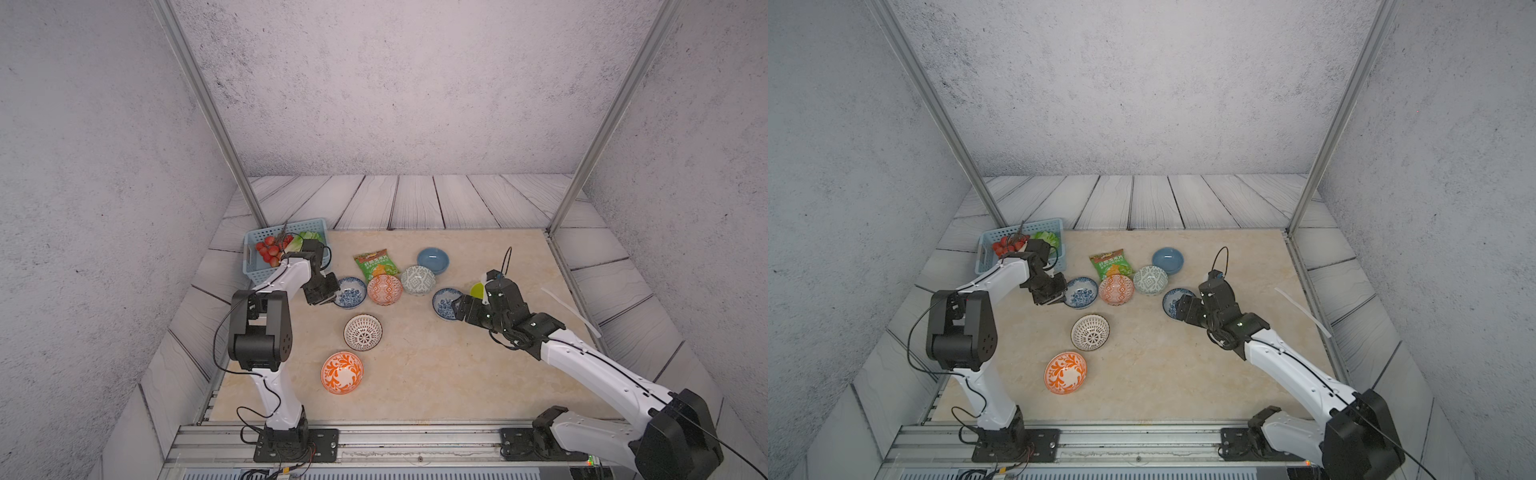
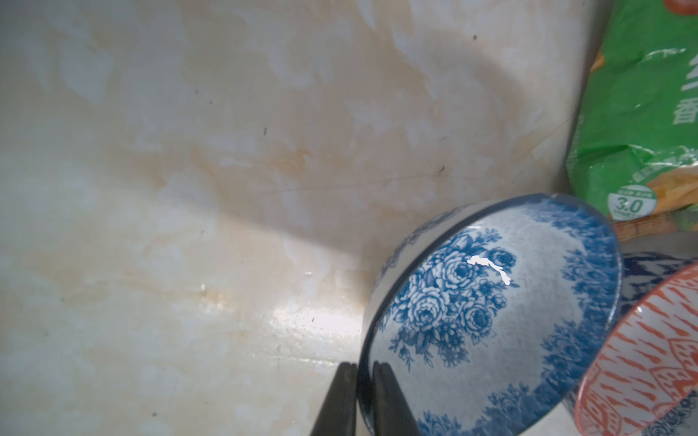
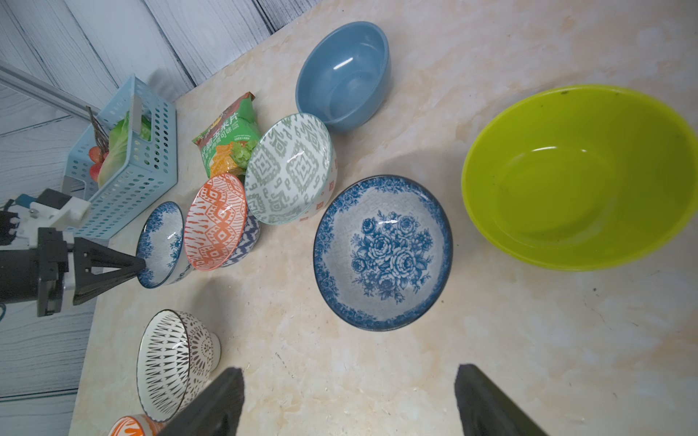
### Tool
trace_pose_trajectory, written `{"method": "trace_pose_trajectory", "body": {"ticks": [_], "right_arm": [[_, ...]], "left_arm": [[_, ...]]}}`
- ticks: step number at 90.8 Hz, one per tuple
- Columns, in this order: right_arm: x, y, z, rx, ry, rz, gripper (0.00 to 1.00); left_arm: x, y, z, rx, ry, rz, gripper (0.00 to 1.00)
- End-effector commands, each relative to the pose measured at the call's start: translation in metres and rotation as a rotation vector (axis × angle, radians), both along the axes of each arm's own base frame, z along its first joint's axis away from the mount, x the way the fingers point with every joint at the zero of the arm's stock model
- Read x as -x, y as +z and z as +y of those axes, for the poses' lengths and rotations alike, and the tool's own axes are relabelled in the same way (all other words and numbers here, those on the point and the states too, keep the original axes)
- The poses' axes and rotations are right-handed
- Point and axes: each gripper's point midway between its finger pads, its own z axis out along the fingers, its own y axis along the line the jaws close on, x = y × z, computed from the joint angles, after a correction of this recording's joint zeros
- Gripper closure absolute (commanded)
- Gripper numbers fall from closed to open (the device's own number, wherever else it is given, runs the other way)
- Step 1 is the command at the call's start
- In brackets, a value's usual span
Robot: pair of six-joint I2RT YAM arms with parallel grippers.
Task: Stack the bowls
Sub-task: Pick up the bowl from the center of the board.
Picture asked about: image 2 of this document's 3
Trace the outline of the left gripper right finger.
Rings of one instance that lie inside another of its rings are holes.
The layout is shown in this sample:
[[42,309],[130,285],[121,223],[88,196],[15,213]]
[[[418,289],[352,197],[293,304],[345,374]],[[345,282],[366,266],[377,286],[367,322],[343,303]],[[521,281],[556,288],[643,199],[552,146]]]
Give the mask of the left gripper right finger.
[[391,366],[375,363],[373,374],[374,433],[377,436],[420,436]]

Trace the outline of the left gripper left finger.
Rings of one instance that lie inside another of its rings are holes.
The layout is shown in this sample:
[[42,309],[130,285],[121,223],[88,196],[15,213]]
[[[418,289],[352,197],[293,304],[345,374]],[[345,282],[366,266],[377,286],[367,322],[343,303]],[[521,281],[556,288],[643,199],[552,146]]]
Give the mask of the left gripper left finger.
[[339,364],[311,436],[356,435],[357,373],[356,363]]

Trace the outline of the blue floral bowl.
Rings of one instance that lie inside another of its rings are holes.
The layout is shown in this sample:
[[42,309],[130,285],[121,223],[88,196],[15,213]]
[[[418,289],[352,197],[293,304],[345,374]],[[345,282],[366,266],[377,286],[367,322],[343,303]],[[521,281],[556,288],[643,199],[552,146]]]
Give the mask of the blue floral bowl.
[[374,429],[388,364],[423,435],[519,435],[581,383],[618,311],[621,245],[566,194],[463,205],[420,225],[376,277],[357,399]]

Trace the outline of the red patterned bowl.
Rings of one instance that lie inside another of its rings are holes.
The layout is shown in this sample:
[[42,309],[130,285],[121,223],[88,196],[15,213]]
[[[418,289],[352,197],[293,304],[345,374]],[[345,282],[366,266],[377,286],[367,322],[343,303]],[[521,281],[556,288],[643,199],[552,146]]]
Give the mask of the red patterned bowl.
[[696,257],[625,256],[617,323],[565,405],[582,435],[696,434]]

